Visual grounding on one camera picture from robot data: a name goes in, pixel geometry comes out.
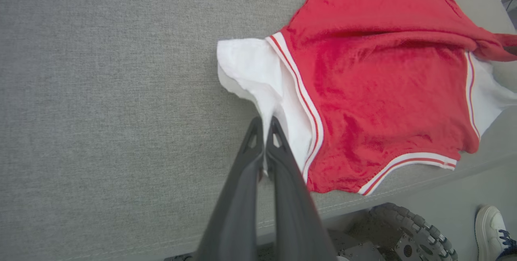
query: red stripe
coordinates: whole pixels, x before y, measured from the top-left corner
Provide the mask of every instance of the red stripe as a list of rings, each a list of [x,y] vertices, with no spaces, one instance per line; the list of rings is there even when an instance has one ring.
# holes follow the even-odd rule
[[[373,184],[370,185],[370,187],[368,187],[368,189],[362,195],[367,195],[373,189],[373,187],[375,187],[377,182],[379,182],[387,173],[392,171],[395,167],[397,167],[397,166],[399,166],[401,164],[404,164],[406,162],[409,162],[409,161],[429,161],[429,162],[436,162],[436,163],[439,163],[441,165],[447,165],[447,166],[451,166],[451,167],[456,167],[456,165],[454,165],[452,163],[446,163],[446,162],[443,162],[443,161],[440,161],[440,160],[436,160],[436,159],[431,159],[431,158],[412,158],[412,159],[402,160],[402,161],[394,164],[388,170],[384,171],[384,173],[382,173],[382,175],[380,175],[380,177],[377,178],[377,180],[375,180],[375,182],[373,182]]]
[[[300,96],[301,96],[301,99],[303,100],[303,103],[305,104],[305,106],[307,107],[307,109],[309,110],[309,113],[311,114],[312,116],[312,121],[314,122],[314,126],[316,127],[316,141],[314,142],[314,146],[312,147],[312,151],[311,153],[309,154],[309,157],[307,158],[307,161],[309,160],[309,158],[312,156],[312,154],[314,153],[314,149],[316,148],[316,145],[318,143],[318,138],[319,138],[319,132],[318,132],[318,123],[316,122],[316,117],[314,117],[314,114],[312,113],[312,110],[311,108],[309,107],[309,105],[307,104],[307,100],[305,100],[305,97],[303,96],[303,93],[301,93],[301,87],[300,87],[300,80],[298,78],[298,76],[296,75],[296,72],[294,70],[294,68],[292,68],[289,60],[288,60],[288,57],[285,55],[284,51],[282,50],[282,48],[280,47],[280,44],[277,42],[277,40],[275,39],[275,37],[273,36],[270,36],[271,40],[273,40],[273,42],[275,42],[275,44],[277,45],[277,48],[278,50],[282,53],[283,57],[286,59],[286,62],[289,64],[289,67],[291,68],[292,70],[292,73],[294,74],[294,77],[296,78],[296,86],[298,87],[298,91],[300,93]]]
[[[472,106],[472,87],[474,86],[474,65],[472,64],[471,54],[470,53],[469,53],[469,62],[471,64],[471,71],[472,71],[471,88],[470,88],[470,91],[469,91],[469,102],[471,103],[471,106],[470,106],[470,109],[471,109],[471,121],[472,121],[472,126],[473,126],[474,130],[476,130],[476,135],[478,136],[478,139],[479,139],[481,135],[479,134],[478,128],[476,127],[476,123],[474,122],[474,109],[473,109],[473,106]]]

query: couch seam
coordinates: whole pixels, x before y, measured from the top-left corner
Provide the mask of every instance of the couch seam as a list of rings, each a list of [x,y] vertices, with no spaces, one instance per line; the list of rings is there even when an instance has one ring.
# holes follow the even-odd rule
[[[498,162],[499,160],[502,160],[502,159],[507,158],[507,157],[512,156],[512,155],[514,155],[514,153],[507,154],[507,155],[499,157],[499,158],[497,158],[495,160],[491,160],[490,162],[491,163],[495,163],[495,162]],[[461,171],[471,171],[471,170],[477,169],[479,167],[483,167],[487,163],[488,162],[485,162],[485,163],[483,163],[481,165],[478,165],[476,167],[466,168],[466,169],[463,169]],[[432,182],[432,181],[437,180],[437,179],[444,178],[446,176],[449,176],[450,174],[451,173],[447,173],[447,174],[445,174],[443,176],[431,178],[431,179],[424,180],[422,182],[415,183],[415,184],[406,185],[404,187],[399,187],[399,188],[392,189],[392,190],[389,190],[389,191],[385,191],[385,192],[382,192],[382,193],[379,193],[379,194],[375,194],[375,195],[372,195],[372,196],[364,196],[362,198],[358,198],[357,200],[350,200],[349,202],[342,202],[341,204],[334,204],[332,206],[325,206],[325,207],[323,207],[321,209],[318,209],[318,213],[319,214],[328,213],[330,211],[346,208],[346,207],[349,207],[349,206],[352,206],[352,205],[355,205],[355,204],[362,204],[362,203],[367,202],[367,201],[378,200],[378,199],[380,199],[382,197],[391,196],[391,195],[394,195],[394,194],[399,193],[399,192],[407,191],[407,190],[409,190],[412,187],[423,186],[424,183],[428,183],[428,182]],[[258,222],[257,225],[271,223],[271,222],[274,222],[274,221],[275,221],[274,219],[273,220],[268,220],[268,221],[262,221],[262,222]],[[273,226],[273,225],[274,224],[268,224],[266,226],[260,226],[257,229],[267,228],[267,227],[270,227],[270,226]],[[202,234],[197,234],[197,235],[190,236],[190,237],[185,237],[185,238],[180,238],[180,239],[173,239],[173,240],[169,240],[169,241],[162,241],[162,242],[152,243],[152,244],[144,245],[144,246],[124,248],[124,249],[113,250],[113,251],[105,252],[105,253],[90,254],[90,255],[72,257],[72,258],[68,258],[68,259],[59,259],[57,261],[70,261],[70,260],[75,260],[75,259],[84,259],[84,258],[88,258],[88,257],[112,254],[112,253],[116,253],[116,252],[122,252],[122,251],[125,251],[125,250],[134,250],[136,248],[144,248],[144,247],[154,246],[154,245],[157,245],[157,244],[165,244],[165,243],[171,243],[171,242],[175,242],[175,241],[193,239],[193,238],[197,238],[197,237],[199,237],[201,235]],[[111,257],[107,257],[107,258],[103,258],[103,259],[94,259],[94,260],[101,261],[101,260],[106,260],[106,259],[114,259],[114,258],[118,258],[118,257],[123,257],[123,256],[128,256],[128,255],[135,255],[135,254],[139,254],[139,253],[149,252],[149,251],[152,251],[152,250],[160,250],[160,249],[163,249],[163,248],[170,248],[170,247],[173,247],[173,246],[190,244],[190,243],[195,243],[195,242],[197,242],[197,241],[188,241],[188,242],[182,242],[182,243],[175,243],[175,244],[171,244],[171,245],[168,245],[168,246],[163,246],[163,247],[160,247],[160,248],[152,248],[152,249],[149,249],[149,250],[141,250],[141,251],[134,252],[134,253],[131,253],[131,254],[122,254],[122,255],[116,255],[116,256],[111,256]]]

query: red and white shirt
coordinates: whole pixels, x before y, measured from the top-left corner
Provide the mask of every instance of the red and white shirt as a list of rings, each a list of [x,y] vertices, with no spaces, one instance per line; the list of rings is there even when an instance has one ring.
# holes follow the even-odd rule
[[[394,169],[478,150],[517,103],[486,60],[517,60],[516,44],[454,0],[307,0],[265,40],[220,41],[218,75],[265,127],[279,118],[309,190],[369,195]]]

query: white trim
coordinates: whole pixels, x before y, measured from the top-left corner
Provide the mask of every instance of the white trim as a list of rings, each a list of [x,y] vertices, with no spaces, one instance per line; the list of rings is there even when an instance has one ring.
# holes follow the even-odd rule
[[[379,173],[371,178],[361,189],[357,192],[362,195],[371,195],[373,191],[379,186],[379,184],[389,175],[392,171],[399,167],[404,167],[411,164],[427,164],[442,167],[444,169],[454,170],[456,167],[456,160],[442,156],[435,153],[408,153],[398,156],[391,160],[386,167],[384,167]]]
[[[472,89],[474,85],[475,72],[474,67],[471,64],[469,53],[465,53],[465,60],[467,60],[467,82],[465,83],[465,99],[467,99],[467,107],[469,107],[469,121],[471,122],[472,129],[478,135],[478,140],[481,139],[481,135],[476,128],[474,121],[474,113],[472,107]]]
[[[473,70],[473,87],[469,103],[472,104],[475,119],[474,130],[480,137],[505,108],[517,104],[517,94],[494,80],[490,62],[480,61],[472,53],[467,55],[467,60],[469,69]]]
[[[279,44],[280,49],[277,47],[277,44],[275,44],[275,42],[271,38],[268,37],[268,38],[266,38],[266,40],[271,44],[271,46],[277,53],[278,57],[280,57],[280,59],[286,65],[290,74],[292,75],[292,78],[294,79],[294,82],[297,86],[296,94],[298,95],[298,99],[302,103],[303,110],[305,110],[305,113],[309,117],[309,122],[311,123],[312,140],[311,140],[310,147],[312,147],[312,148],[308,152],[308,157],[305,161],[305,165],[303,166],[303,171],[302,171],[303,180],[305,180],[305,183],[307,183],[309,167],[312,164],[312,161],[314,160],[316,154],[318,153],[318,151],[321,148],[322,143],[323,143],[323,123],[322,123],[321,117],[319,116],[319,113],[318,113],[316,107],[312,103],[311,97],[309,96],[307,89],[305,89],[305,86],[303,85],[303,80],[301,78],[298,66],[296,65],[294,59],[292,58],[292,56],[289,52],[289,49],[286,44],[286,40],[284,39],[284,36],[282,35],[282,33],[278,32],[278,33],[274,34],[272,37],[275,38],[275,40],[277,40],[277,43]],[[312,113],[312,115],[314,115],[316,122],[314,122],[314,119],[312,118],[311,113]]]

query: floor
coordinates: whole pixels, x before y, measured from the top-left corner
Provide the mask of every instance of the floor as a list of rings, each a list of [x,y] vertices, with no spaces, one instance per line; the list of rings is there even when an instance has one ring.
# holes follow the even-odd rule
[[[491,204],[502,213],[506,229],[517,237],[517,163],[509,163],[439,187],[393,200],[436,226],[458,251],[460,260],[477,260],[474,218],[478,206]],[[346,229],[362,213],[352,213],[324,223]]]

